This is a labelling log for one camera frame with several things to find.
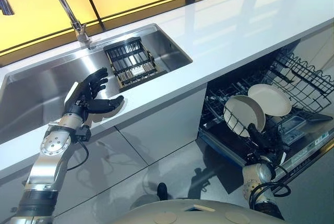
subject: faucet spout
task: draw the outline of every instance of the faucet spout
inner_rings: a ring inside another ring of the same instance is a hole
[[[82,25],[80,21],[75,17],[66,0],[59,0],[59,2],[61,3],[63,9],[65,10],[67,16],[70,19],[70,23],[75,30],[75,34],[77,36],[77,40],[90,49],[91,40],[86,33],[86,24]]]

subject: faucet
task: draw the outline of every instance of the faucet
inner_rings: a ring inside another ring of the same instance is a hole
[[[71,25],[77,36],[77,40],[80,43],[83,43],[88,49],[91,49],[90,47],[91,40],[86,33],[86,24],[82,25],[80,21],[74,16],[66,0],[59,0],[59,2],[63,6],[63,9],[65,10],[67,16],[70,19]]]
[[[0,0],[0,10],[2,11],[3,15],[13,15],[14,11],[11,8],[8,0]]]
[[[71,25],[75,31],[77,40],[80,43],[83,43],[88,49],[91,49],[90,47],[91,40],[86,33],[86,24],[82,25],[80,21],[77,20],[66,0],[59,0],[59,1],[71,21]],[[2,10],[2,13],[4,15],[14,15],[14,11],[11,8],[8,0],[0,0],[0,10]]]

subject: faucet handle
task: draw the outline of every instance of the faucet handle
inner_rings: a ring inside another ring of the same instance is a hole
[[[86,33],[86,23],[84,23],[80,29],[80,31],[76,31],[77,39],[79,42],[87,43],[89,42],[89,37]]]

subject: cable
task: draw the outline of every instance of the cable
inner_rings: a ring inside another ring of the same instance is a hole
[[[282,166],[280,166],[280,165],[276,165],[276,167],[278,167],[278,168],[280,168],[282,171],[284,171],[284,173],[285,173],[287,176],[290,176],[290,175],[289,175],[289,172],[288,172],[284,167],[282,167]]]
[[[261,185],[258,185],[257,187],[255,187],[252,190],[252,192],[251,192],[251,194],[249,196],[249,207],[250,207],[250,209],[255,209],[255,203],[256,203],[257,199],[260,197],[261,194],[263,194],[266,190],[271,189],[272,187],[276,187],[276,186],[279,186],[281,188],[285,187],[287,189],[287,191],[285,193],[282,193],[282,194],[274,194],[274,197],[285,197],[285,196],[288,196],[288,195],[291,194],[291,189],[289,188],[288,185],[286,185],[284,183],[280,183],[280,182],[267,182],[267,183],[263,183]],[[263,188],[262,191],[260,191],[259,193],[257,193],[255,195],[255,192],[257,190],[259,190],[260,188]]]
[[[85,157],[85,159],[84,159],[82,162],[80,162],[79,164],[75,165],[75,166],[72,167],[72,168],[67,169],[67,171],[72,170],[72,169],[75,169],[75,168],[81,166],[82,164],[84,164],[84,163],[86,162],[86,160],[88,160],[88,157],[89,157],[89,151],[88,151],[87,147],[86,147],[86,146],[84,145],[84,143],[82,143],[80,140],[78,140],[78,142],[80,143],[80,145],[81,145],[81,146],[84,148],[84,150],[86,151],[86,157]]]

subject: dishwasher rack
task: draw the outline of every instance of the dishwasher rack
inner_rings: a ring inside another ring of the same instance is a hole
[[[103,50],[109,58],[120,92],[167,73],[156,65],[140,37],[105,46]]]
[[[219,85],[208,87],[204,107],[201,115],[201,127],[209,129],[212,126],[225,122],[223,114],[225,103],[235,95],[247,95],[248,89],[255,84],[273,85],[283,91],[290,99],[292,110],[283,117],[266,115],[264,134],[272,136],[280,133],[283,142],[290,145],[303,137],[303,132],[298,128],[309,121],[331,120],[332,117],[321,115],[324,108],[331,104],[328,95],[334,91],[334,80],[329,75],[324,75],[321,70],[316,70],[308,62],[302,61],[291,52],[281,50],[274,58],[270,67],[257,68],[247,77],[229,83],[228,80]],[[229,121],[244,126],[232,113]],[[247,145],[250,150],[257,145],[247,137],[234,134],[235,137]]]

